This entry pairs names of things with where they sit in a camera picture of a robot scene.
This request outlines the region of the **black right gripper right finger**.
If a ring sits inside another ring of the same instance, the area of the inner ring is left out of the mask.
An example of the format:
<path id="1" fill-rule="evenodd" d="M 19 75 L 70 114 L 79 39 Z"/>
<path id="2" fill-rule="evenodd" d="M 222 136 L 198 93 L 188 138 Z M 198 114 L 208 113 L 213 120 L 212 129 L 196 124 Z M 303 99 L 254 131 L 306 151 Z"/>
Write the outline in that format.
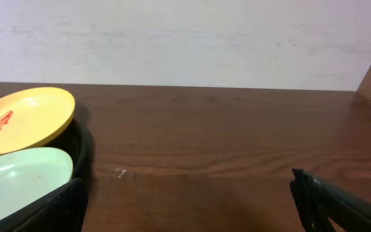
<path id="1" fill-rule="evenodd" d="M 290 190 L 305 232 L 371 232 L 371 204 L 304 169 L 293 169 Z"/>

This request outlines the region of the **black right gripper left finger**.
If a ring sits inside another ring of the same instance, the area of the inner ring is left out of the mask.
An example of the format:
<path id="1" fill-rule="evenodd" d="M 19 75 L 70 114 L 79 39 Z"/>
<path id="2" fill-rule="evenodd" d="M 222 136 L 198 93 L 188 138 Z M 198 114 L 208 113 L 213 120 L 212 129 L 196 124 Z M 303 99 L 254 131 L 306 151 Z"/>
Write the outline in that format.
<path id="1" fill-rule="evenodd" d="M 80 232 L 84 222 L 84 183 L 72 179 L 0 220 L 0 232 Z"/>

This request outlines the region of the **light green plate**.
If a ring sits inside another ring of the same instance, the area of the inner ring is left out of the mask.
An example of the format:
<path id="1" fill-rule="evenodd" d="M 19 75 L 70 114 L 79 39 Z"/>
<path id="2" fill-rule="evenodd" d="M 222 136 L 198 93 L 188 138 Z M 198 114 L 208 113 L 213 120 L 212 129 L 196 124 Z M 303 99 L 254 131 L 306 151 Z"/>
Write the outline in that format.
<path id="1" fill-rule="evenodd" d="M 0 220 L 67 183 L 73 161 L 57 148 L 30 148 L 0 156 Z"/>

